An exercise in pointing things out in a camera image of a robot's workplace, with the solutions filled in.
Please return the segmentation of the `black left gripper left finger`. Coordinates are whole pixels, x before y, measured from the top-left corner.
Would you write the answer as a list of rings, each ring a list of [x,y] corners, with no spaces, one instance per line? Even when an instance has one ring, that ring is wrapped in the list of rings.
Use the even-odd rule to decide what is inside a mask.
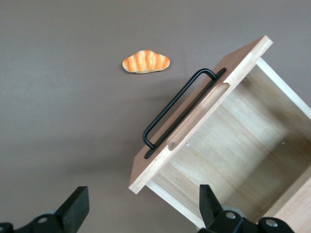
[[[43,214],[27,225],[14,229],[9,222],[0,224],[2,233],[76,233],[89,213],[88,187],[80,186],[53,214]]]

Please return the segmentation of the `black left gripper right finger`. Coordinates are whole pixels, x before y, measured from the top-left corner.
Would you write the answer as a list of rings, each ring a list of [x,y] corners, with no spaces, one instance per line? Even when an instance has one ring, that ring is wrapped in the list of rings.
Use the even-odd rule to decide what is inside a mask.
[[[200,185],[199,209],[205,224],[200,233],[292,233],[292,228],[274,217],[263,217],[258,223],[248,220],[235,207],[222,206],[208,184]]]

